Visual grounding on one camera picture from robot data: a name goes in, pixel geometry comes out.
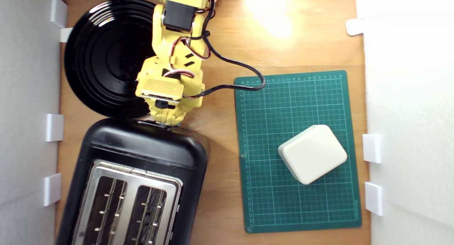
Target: black dish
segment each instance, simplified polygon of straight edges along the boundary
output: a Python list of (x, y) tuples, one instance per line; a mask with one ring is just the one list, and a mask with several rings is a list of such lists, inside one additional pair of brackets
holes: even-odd
[(134, 92), (143, 61), (155, 55), (154, 6), (145, 0), (110, 0), (86, 12), (74, 26), (65, 49), (66, 78), (93, 111), (117, 118), (149, 113)]

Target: wooden table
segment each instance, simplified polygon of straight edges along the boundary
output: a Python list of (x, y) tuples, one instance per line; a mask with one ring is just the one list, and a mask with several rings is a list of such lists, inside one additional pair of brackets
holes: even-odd
[[(87, 10), (103, 1), (106, 0), (65, 0), (68, 26), (73, 26)], [(204, 98), (203, 106), (191, 111), (184, 120), (186, 127), (209, 137), (212, 149), (191, 244), (369, 244), (370, 214), (364, 206), (364, 182), (369, 180), (369, 174), (368, 165), (362, 161), (361, 142), (361, 135), (366, 132), (363, 44), (361, 36), (349, 37), (345, 32), (345, 21), (356, 17), (355, 0), (217, 1), (217, 15), (209, 25), (210, 41), (226, 57), (246, 62), (264, 75), (347, 71), (363, 225), (356, 229), (246, 234), (234, 97), (232, 90), (222, 90)], [(237, 76), (253, 75), (215, 57), (203, 64), (203, 70), (207, 88), (232, 83)], [(58, 171), (63, 174), (63, 183), (62, 199), (57, 205), (57, 227), (82, 138), (90, 125), (103, 118), (76, 98), (64, 73), (60, 108), (65, 115), (65, 139), (59, 147)]]

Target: white plastic bracket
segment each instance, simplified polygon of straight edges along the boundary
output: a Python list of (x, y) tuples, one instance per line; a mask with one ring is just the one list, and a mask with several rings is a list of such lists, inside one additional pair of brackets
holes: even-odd
[(350, 36), (359, 35), (364, 32), (364, 18), (366, 16), (365, 0), (356, 0), (356, 18), (347, 20), (345, 27)]
[(47, 114), (46, 142), (63, 140), (65, 116), (63, 114)]
[(61, 173), (44, 178), (44, 207), (60, 200)]
[(60, 29), (60, 43), (67, 43), (73, 28), (62, 28)]
[(50, 21), (59, 28), (66, 27), (68, 6), (62, 0), (52, 0), (50, 7)]
[(363, 134), (363, 155), (366, 162), (381, 163), (381, 136)]
[(383, 191), (381, 186), (365, 182), (366, 209), (377, 216), (383, 216)]

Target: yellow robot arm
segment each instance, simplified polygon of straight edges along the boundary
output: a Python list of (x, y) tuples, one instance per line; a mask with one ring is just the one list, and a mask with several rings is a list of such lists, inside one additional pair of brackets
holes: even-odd
[[(212, 49), (207, 40), (206, 25), (214, 15), (215, 0), (160, 0), (153, 15), (152, 47), (156, 56), (146, 59), (137, 76), (136, 96), (145, 99), (153, 119), (164, 125), (178, 125), (186, 113), (200, 107), (208, 94), (202, 83), (201, 63), (210, 57)], [(254, 71), (262, 86), (251, 88), (221, 85), (211, 88), (245, 87), (257, 90), (265, 85), (256, 69), (220, 56), (217, 57)]]

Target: toaster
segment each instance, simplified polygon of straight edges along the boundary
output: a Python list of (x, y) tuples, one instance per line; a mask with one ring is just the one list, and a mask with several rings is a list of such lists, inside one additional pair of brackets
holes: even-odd
[(104, 119), (82, 142), (57, 245), (186, 245), (209, 159), (196, 132)]

